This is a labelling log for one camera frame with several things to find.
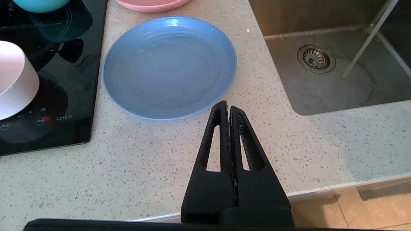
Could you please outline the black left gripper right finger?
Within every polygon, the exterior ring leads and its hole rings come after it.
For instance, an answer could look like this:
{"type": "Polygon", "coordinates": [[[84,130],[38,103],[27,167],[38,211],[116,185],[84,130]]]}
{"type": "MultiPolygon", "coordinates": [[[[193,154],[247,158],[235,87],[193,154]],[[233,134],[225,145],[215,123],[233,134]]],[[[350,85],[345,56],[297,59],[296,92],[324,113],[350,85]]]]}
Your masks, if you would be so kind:
{"type": "Polygon", "coordinates": [[[232,106],[229,117],[234,207],[224,225],[294,225],[291,204],[245,112],[232,106]]]}

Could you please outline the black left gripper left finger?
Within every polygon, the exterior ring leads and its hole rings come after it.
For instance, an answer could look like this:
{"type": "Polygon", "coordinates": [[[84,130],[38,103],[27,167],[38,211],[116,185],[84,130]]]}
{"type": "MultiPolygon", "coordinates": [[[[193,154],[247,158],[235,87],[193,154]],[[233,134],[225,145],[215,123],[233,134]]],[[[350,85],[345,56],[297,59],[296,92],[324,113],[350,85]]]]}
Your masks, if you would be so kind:
{"type": "Polygon", "coordinates": [[[236,205],[229,151],[227,102],[215,104],[207,121],[191,177],[181,206],[183,224],[218,224],[220,214],[236,205]],[[214,129],[220,131],[220,171],[207,170],[214,129]]]}

